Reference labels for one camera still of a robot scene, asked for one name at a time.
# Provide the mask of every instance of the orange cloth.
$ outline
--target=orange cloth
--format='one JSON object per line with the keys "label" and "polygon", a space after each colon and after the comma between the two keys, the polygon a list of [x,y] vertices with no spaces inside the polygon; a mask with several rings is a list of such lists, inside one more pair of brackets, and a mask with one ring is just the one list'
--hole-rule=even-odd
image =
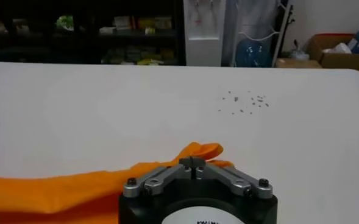
{"label": "orange cloth", "polygon": [[[118,223],[118,196],[129,177],[140,177],[179,159],[212,159],[222,152],[217,143],[193,142],[167,163],[138,163],[128,170],[100,171],[41,179],[0,178],[0,223]],[[231,166],[228,161],[209,161]]]}

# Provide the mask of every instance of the bolt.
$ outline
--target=bolt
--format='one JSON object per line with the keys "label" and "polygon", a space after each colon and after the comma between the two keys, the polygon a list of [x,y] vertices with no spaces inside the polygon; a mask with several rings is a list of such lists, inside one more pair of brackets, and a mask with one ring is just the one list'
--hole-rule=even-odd
{"label": "bolt", "polygon": [[129,178],[127,181],[128,185],[136,185],[136,183],[137,183],[137,180],[134,177]]}
{"label": "bolt", "polygon": [[259,180],[259,186],[260,187],[268,187],[269,186],[269,181],[267,179],[260,179]]}

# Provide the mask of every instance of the box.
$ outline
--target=box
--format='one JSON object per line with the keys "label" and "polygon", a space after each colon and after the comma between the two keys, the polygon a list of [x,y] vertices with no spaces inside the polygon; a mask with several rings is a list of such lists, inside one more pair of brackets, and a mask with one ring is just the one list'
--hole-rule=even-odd
{"label": "box", "polygon": [[346,68],[359,70],[359,54],[325,54],[322,50],[334,48],[340,43],[346,43],[353,38],[349,34],[315,35],[309,42],[307,53],[310,59],[316,60],[323,68]]}
{"label": "box", "polygon": [[297,60],[292,58],[278,58],[277,68],[322,68],[315,60]]}

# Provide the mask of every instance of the black shelf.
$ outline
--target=black shelf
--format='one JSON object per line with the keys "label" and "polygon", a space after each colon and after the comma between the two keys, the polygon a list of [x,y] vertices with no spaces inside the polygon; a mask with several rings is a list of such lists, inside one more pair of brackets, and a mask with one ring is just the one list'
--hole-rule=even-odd
{"label": "black shelf", "polygon": [[156,30],[154,34],[145,34],[143,30],[117,30],[113,33],[99,33],[104,38],[176,38],[175,30]]}

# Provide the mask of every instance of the white table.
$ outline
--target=white table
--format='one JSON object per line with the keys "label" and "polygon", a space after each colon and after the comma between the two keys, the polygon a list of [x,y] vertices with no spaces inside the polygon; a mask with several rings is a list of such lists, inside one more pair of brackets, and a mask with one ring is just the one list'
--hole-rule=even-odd
{"label": "white table", "polygon": [[0,176],[124,169],[191,141],[270,179],[279,223],[359,223],[357,71],[0,63]]}

